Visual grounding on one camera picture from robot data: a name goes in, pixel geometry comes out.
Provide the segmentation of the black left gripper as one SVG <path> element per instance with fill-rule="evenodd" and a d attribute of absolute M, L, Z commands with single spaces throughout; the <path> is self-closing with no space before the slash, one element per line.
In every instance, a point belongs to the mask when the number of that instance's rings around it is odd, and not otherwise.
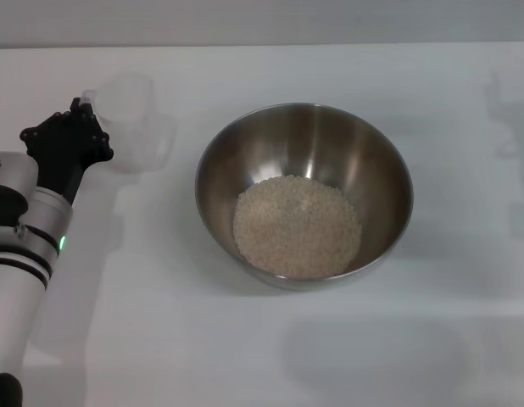
<path fill-rule="evenodd" d="M 80 115 L 82 124 L 65 123 Z M 100 126 L 91 104 L 81 104 L 81 98 L 74 98 L 66 111 L 53 113 L 46 122 L 23 130 L 20 140 L 37 163 L 37 185 L 72 204 L 85 171 L 114 157 L 109 134 Z"/>

